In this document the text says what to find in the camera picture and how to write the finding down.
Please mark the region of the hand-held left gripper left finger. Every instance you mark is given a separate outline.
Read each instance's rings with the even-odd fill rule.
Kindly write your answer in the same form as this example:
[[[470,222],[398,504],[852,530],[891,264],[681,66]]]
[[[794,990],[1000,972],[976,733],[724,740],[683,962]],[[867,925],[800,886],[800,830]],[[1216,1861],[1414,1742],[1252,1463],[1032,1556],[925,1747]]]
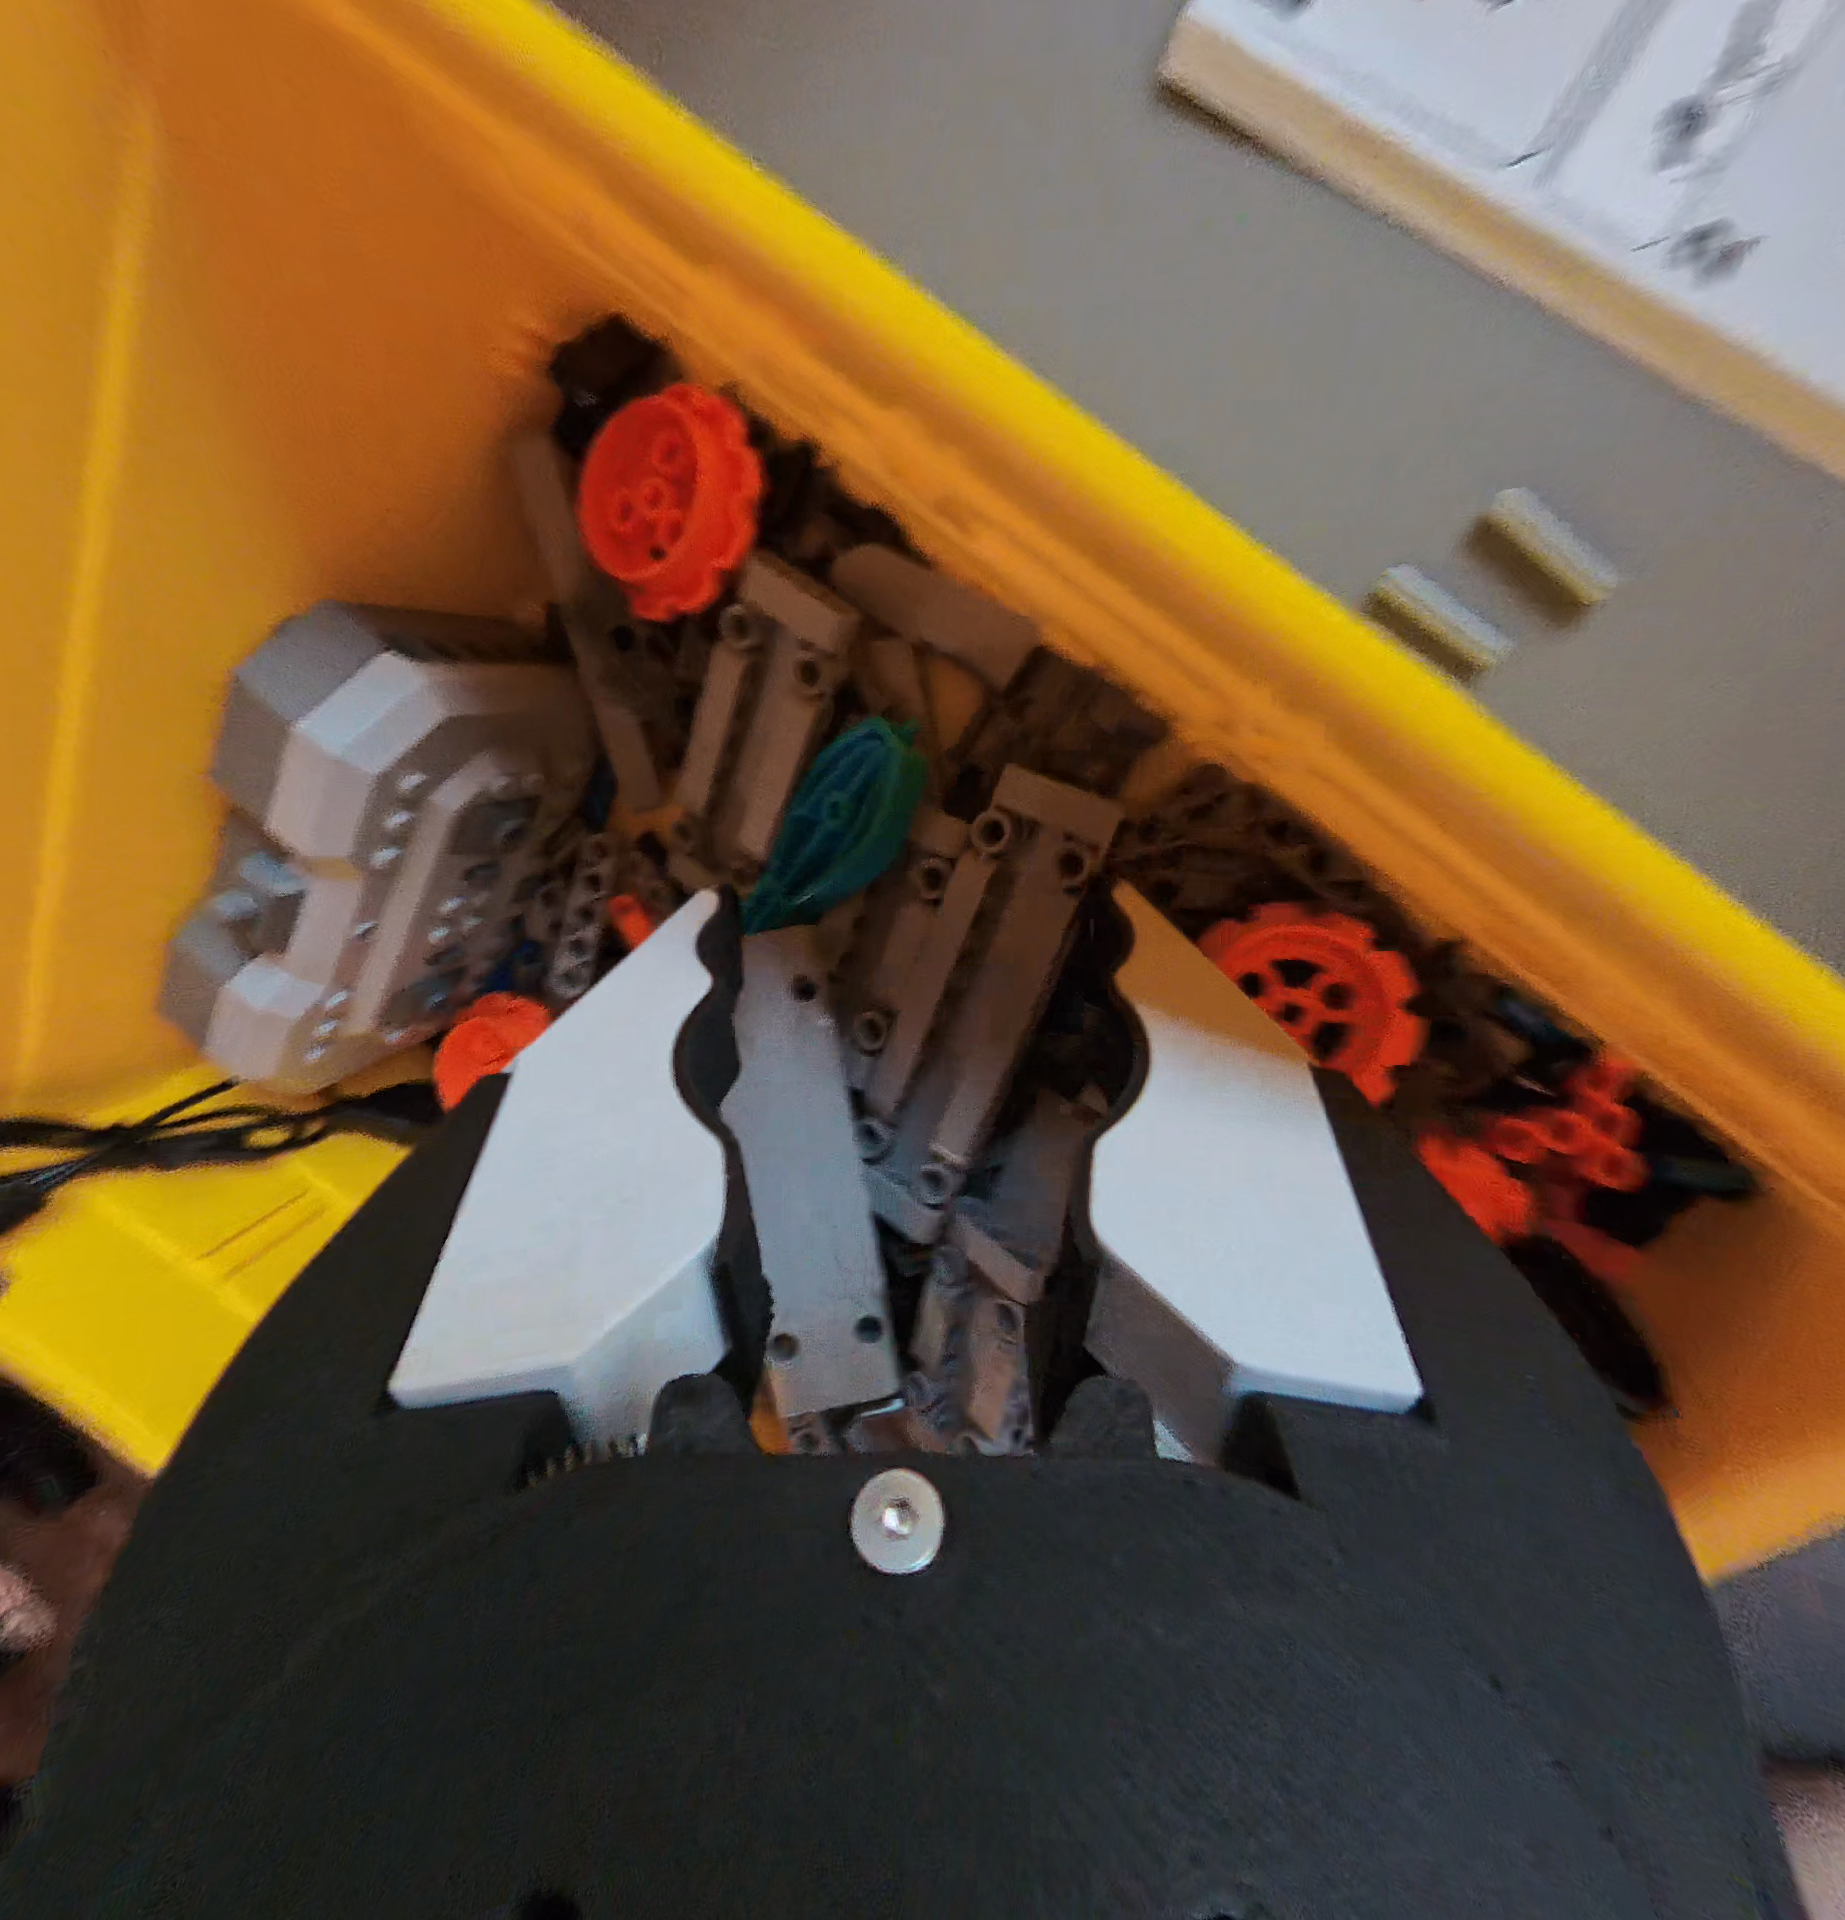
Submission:
[[[771,1297],[739,1145],[739,903],[701,892],[530,1043],[387,1380],[407,1409],[549,1393],[646,1426],[716,1373],[750,1409]]]

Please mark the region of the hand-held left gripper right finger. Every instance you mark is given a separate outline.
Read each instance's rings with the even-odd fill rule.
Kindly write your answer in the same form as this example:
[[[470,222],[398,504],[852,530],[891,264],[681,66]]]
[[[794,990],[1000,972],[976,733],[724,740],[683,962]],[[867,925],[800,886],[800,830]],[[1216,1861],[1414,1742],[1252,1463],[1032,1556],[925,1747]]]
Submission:
[[[1085,1349],[1197,1463],[1222,1462],[1252,1394],[1414,1412],[1421,1375],[1310,1058],[1136,890],[1108,899],[1133,1080],[1089,1151]]]

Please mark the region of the grey rectangular panel piece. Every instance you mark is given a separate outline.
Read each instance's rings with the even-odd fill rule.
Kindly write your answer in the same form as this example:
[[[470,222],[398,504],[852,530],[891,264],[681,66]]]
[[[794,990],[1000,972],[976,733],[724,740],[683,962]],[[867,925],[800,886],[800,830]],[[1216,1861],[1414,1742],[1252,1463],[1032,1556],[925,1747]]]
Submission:
[[[739,1146],[770,1289],[764,1383],[790,1453],[836,1453],[900,1363],[837,1025],[810,927],[748,935],[735,1002]]]
[[[1006,764],[893,988],[855,1020],[874,1212],[935,1242],[979,1164],[1123,806]]]
[[[748,892],[789,816],[847,680],[861,614],[811,577],[752,552],[717,614],[675,780],[671,873]]]

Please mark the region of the building pieces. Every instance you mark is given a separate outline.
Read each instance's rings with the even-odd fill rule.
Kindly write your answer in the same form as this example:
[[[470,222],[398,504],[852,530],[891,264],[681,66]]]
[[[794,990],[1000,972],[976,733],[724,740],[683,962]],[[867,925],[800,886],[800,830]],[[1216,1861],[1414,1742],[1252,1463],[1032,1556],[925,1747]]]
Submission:
[[[658,798],[673,806],[717,614],[735,597],[739,571],[702,612],[635,616],[621,587],[585,550],[576,486],[607,419],[685,378],[661,343],[620,316],[556,345],[549,378],[560,397],[554,419],[519,443],[514,463],[551,569],[551,627],[597,684],[604,741],[645,757]],[[1414,1010],[1429,1021],[1429,1038],[1394,1078],[1392,1100],[1367,1104],[1389,1111],[1411,1146],[1422,1131],[1483,1145],[1491,1118],[1552,1104],[1576,1064],[1615,1057],[1549,1004],[1481,970],[1463,942],[1436,937],[1394,886],[1275,790],[1212,763],[1164,783],[1139,775],[1146,757],[1174,750],[1159,716],[1056,654],[1018,612],[923,564],[901,527],[849,494],[811,443],[789,442],[735,404],[764,466],[752,552],[790,564],[861,614],[855,692],[839,697],[839,711],[849,726],[871,716],[915,725],[930,763],[904,851],[861,895],[816,921],[834,951],[851,1033],[857,1015],[891,991],[919,937],[907,925],[935,912],[951,877],[953,857],[937,852],[925,831],[946,821],[968,831],[1000,772],[1025,764],[1123,806],[1102,877],[1131,885],[1196,945],[1220,918],[1298,901],[1359,917],[1401,951],[1418,978]],[[832,721],[829,733],[849,726]],[[1636,1071],[1630,1100],[1643,1118],[1643,1187],[1612,1191],[1511,1167],[1536,1193],[1540,1224],[1530,1238],[1500,1247],[1622,1416],[1648,1421],[1672,1412],[1672,1386],[1619,1283],[1681,1212],[1749,1199],[1754,1178],[1709,1134],[1657,1101]]]

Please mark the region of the yellow storage bin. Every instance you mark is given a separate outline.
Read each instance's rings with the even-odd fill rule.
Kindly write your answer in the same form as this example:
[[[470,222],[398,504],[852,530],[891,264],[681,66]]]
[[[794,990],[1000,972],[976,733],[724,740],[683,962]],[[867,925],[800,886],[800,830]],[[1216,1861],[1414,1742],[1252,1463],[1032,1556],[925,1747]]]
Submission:
[[[1757,1164],[1640,1287],[1645,1453],[1706,1575],[1845,1523],[1845,984],[538,3],[0,3],[0,1115],[176,1064],[226,673],[514,609],[500,443],[611,309]]]

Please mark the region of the grey desk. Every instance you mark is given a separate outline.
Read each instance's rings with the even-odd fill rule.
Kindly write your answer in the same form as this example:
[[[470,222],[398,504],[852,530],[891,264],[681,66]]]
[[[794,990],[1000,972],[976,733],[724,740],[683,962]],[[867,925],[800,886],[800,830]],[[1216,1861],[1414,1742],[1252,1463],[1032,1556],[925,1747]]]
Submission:
[[[1354,611],[1483,612],[1481,705],[1845,975],[1840,481],[1170,96],[1179,3],[561,10]]]

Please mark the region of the grey white controller block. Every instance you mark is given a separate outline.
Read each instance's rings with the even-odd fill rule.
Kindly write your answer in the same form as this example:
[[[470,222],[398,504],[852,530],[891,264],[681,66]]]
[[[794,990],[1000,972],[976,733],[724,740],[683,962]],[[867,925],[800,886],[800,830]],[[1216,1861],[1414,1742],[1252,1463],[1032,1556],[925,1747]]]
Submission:
[[[501,616],[324,600],[237,666],[214,869],[161,1014],[219,1073],[315,1094],[440,1035],[510,951],[600,741]]]

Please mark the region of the blue leaf-shaped plastic piece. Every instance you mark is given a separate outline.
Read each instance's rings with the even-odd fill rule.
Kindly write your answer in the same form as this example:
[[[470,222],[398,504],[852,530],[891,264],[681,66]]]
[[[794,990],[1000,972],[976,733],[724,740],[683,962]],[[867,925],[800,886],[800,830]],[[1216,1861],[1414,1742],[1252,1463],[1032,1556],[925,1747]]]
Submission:
[[[744,899],[744,932],[811,925],[861,895],[904,851],[927,772],[915,725],[871,716],[837,733],[790,795]]]

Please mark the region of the open instruction booklet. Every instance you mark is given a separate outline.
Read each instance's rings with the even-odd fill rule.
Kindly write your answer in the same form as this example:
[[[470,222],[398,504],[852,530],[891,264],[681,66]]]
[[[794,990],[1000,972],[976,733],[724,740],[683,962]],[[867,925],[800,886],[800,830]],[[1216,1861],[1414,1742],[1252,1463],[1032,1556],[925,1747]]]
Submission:
[[[1845,2],[1197,2],[1156,80],[1845,481]]]

